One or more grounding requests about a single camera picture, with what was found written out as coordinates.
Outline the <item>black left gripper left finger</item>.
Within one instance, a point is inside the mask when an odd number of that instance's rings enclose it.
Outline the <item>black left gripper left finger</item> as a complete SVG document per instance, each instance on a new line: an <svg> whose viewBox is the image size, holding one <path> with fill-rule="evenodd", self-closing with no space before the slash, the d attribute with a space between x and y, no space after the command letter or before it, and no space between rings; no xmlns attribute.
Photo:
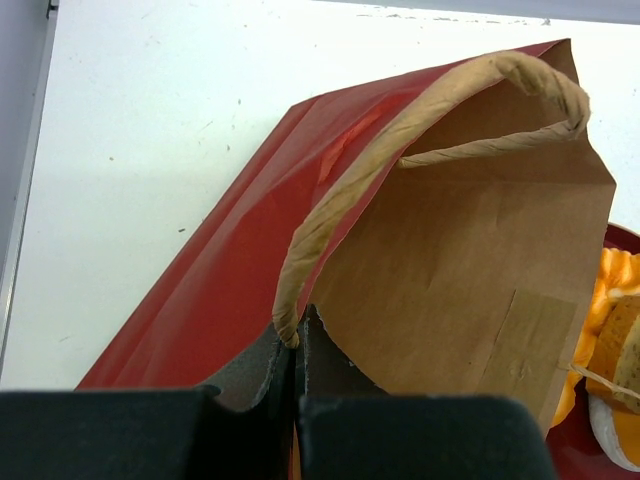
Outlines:
<svg viewBox="0 0 640 480"><path fill-rule="evenodd" d="M9 392L4 479L285 479L294 353L272 328L185 389Z"/></svg>

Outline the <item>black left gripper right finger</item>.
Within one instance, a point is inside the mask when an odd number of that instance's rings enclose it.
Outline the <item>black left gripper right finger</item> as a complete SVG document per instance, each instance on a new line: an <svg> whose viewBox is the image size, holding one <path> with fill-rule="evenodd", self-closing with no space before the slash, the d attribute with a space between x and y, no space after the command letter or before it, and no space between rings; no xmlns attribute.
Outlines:
<svg viewBox="0 0 640 480"><path fill-rule="evenodd" d="M392 395L334 343L313 305L299 334L295 478L556 478L522 404L492 395Z"/></svg>

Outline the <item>red brown paper bag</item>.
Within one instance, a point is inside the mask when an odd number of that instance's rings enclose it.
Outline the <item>red brown paper bag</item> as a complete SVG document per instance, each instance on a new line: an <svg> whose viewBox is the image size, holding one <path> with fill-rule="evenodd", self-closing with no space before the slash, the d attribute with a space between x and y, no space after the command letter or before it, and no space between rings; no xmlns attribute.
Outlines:
<svg viewBox="0 0 640 480"><path fill-rule="evenodd" d="M390 393L491 393L552 425L615 182L567 40L291 107L81 380L197 384L314 305Z"/></svg>

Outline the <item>braided orange bread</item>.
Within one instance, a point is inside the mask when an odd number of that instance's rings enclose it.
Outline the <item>braided orange bread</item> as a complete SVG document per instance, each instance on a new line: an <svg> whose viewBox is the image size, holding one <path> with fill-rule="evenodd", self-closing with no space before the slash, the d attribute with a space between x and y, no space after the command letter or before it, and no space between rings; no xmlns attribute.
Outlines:
<svg viewBox="0 0 640 480"><path fill-rule="evenodd" d="M602 250L599 273L596 278L589 312L573 354L572 367L567 375L552 425L562 423L575 406L575 389L580 380L588 378L607 385L613 391L636 396L625 388L614 386L608 380L588 370L597 339L604 323L617 303L624 297L639 298L639 256L615 248Z"/></svg>

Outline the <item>herb bread slice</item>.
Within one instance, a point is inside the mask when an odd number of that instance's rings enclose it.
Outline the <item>herb bread slice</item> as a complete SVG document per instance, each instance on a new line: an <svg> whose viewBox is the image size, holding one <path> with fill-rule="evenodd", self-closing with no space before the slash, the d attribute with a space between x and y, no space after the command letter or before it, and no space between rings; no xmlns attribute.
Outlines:
<svg viewBox="0 0 640 480"><path fill-rule="evenodd" d="M588 378L586 390L625 413L639 413L639 298L622 298L607 317L588 370L614 386L636 393L613 391Z"/></svg>

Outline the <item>white-rimmed round bread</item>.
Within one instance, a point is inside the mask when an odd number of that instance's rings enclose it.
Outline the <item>white-rimmed round bread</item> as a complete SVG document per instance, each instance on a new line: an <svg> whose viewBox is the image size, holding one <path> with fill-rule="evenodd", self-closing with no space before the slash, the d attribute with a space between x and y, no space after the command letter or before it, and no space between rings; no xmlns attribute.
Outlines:
<svg viewBox="0 0 640 480"><path fill-rule="evenodd" d="M588 396L589 420L602 451L618 467L639 472L639 416L616 411L600 398Z"/></svg>

